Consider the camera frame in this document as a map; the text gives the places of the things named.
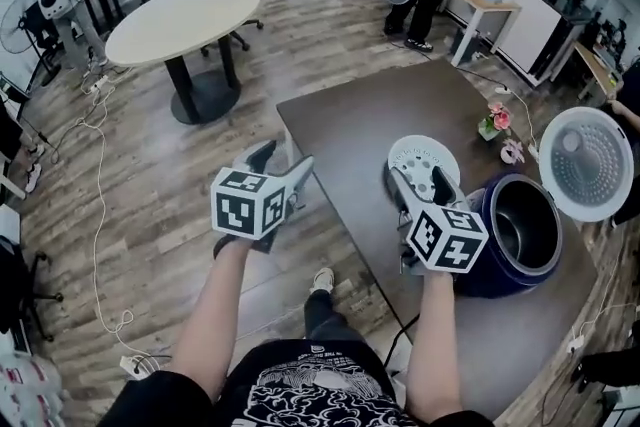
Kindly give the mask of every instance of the human arm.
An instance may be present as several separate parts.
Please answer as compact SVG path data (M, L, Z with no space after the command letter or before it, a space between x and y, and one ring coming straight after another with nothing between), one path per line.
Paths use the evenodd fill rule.
M626 105L619 102L618 100L611 100L609 101L609 104L611 105L611 110L613 110L615 114L624 116L624 118L629 122L629 124L638 133L640 133L640 116L635 114L633 111L631 111L631 109L629 109Z
M407 374L407 410L426 423L462 411L453 278L448 273L429 272L424 278Z
M251 243L239 239L220 250L182 330L169 368L195 381L214 402L233 355L240 291Z

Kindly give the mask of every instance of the pink flower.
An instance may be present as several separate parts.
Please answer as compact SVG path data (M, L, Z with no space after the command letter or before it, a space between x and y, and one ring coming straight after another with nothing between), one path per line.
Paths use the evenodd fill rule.
M506 130L510 125L511 119L509 118L509 113L507 112L500 112L493 118L493 126L498 130Z
M500 114L502 112L502 109L504 109L504 106L500 102L489 104L489 110L491 111L491 114Z

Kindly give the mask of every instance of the black t-shirt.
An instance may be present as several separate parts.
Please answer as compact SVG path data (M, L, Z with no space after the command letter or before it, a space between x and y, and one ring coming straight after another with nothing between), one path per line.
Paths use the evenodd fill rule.
M384 367L362 342L279 340L253 349L229 375L214 405L180 374L154 372L127 383L99 427L216 427L425 424L402 411ZM492 427L464 411L432 427Z

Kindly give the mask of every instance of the hand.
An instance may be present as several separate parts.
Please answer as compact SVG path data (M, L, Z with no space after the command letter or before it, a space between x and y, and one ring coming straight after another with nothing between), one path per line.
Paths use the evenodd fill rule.
M609 105L611 105L611 110L615 114L619 114L621 116L624 116L624 114L627 112L627 108L624 106L624 104L622 104L618 100L609 101Z

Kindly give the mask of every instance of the black pants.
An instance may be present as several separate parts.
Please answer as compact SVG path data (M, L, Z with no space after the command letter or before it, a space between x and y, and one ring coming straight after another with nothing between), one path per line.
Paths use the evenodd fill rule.
M387 16L386 23L394 27L401 27L411 8L415 6L416 9L413 13L409 32L407 32L407 38L424 43L431 31L433 15L436 14L441 3L442 0L409 0L404 4L395 5L391 9L389 16Z
M580 363L582 375L590 383L618 387L640 384L640 347L585 356Z
M344 315L333 311L333 301L326 290L316 290L307 299L304 305L304 328L308 340L364 342L362 335L349 327Z
M633 180L629 196L620 207L620 210L613 216L613 221L616 224L622 224L633 219L638 214L640 214L640 177Z

